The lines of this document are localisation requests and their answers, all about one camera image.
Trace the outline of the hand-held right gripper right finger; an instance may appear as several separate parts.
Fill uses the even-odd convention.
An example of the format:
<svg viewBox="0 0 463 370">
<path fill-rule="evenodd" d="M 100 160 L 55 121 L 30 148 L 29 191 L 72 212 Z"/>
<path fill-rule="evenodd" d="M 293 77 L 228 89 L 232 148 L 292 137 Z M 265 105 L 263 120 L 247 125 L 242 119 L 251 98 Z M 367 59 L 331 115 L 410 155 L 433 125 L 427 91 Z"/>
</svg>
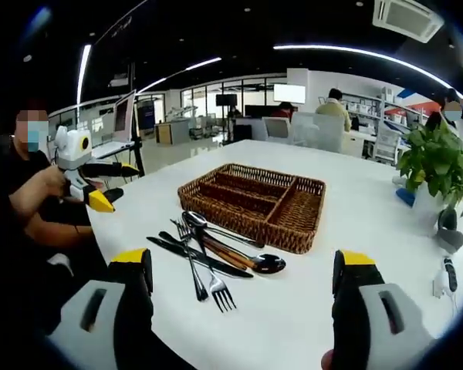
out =
<svg viewBox="0 0 463 370">
<path fill-rule="evenodd" d="M 335 253 L 332 318 L 332 369 L 410 369 L 434 342 L 417 304 L 357 252 Z"/>
</svg>

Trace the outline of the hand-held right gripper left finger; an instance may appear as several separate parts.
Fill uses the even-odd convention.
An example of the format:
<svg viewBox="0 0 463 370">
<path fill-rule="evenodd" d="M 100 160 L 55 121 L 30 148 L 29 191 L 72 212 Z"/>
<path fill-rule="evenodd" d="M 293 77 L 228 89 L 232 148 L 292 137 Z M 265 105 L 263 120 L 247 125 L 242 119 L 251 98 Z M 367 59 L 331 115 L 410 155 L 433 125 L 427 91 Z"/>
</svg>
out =
<svg viewBox="0 0 463 370">
<path fill-rule="evenodd" d="M 74 369 L 148 369 L 154 306 L 152 258 L 147 248 L 127 251 L 62 307 L 47 336 Z"/>
</svg>

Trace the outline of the person's left hand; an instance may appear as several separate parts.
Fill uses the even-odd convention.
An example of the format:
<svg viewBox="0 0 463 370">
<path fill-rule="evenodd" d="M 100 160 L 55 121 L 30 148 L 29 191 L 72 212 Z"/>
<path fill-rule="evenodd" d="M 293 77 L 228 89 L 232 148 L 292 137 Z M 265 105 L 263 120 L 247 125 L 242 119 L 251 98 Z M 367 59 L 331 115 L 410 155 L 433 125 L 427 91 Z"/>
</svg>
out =
<svg viewBox="0 0 463 370">
<path fill-rule="evenodd" d="M 68 193 L 69 181 L 57 165 L 45 168 L 42 171 L 42 178 L 50 195 L 64 197 Z"/>
</svg>

